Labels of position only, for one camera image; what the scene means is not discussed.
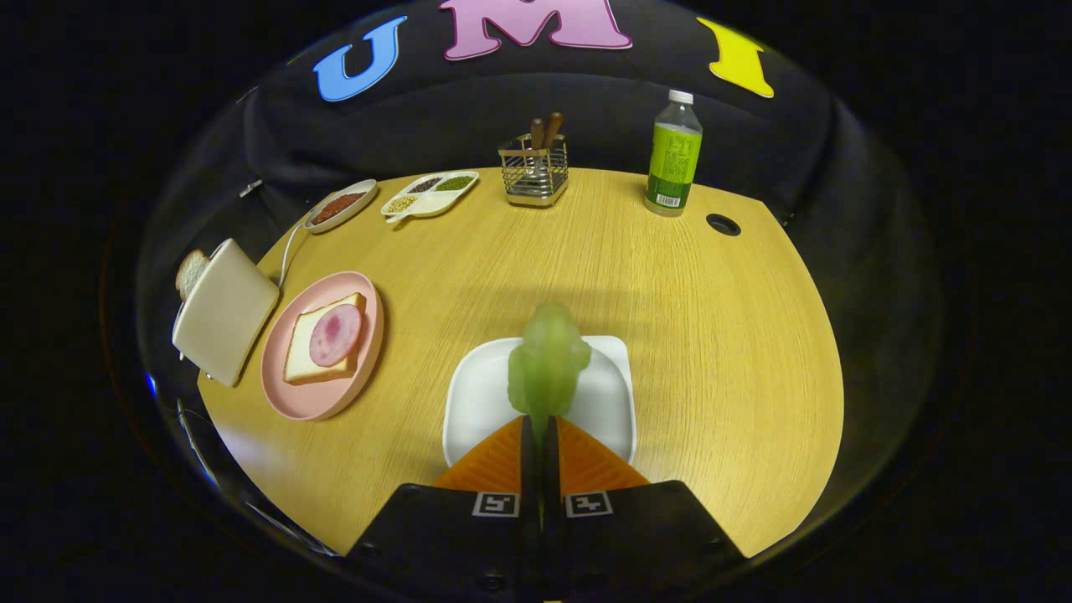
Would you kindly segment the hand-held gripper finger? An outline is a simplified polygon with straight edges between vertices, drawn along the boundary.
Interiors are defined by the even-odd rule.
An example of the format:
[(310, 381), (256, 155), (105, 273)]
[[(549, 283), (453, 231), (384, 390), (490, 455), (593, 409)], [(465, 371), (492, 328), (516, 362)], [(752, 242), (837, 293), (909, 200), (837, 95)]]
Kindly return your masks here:
[(436, 484), (394, 488), (346, 562), (388, 600), (532, 600), (537, 549), (525, 416), (498, 427)]
[(563, 600), (699, 600), (746, 558), (684, 482), (653, 483), (570, 420), (544, 436), (544, 568)]

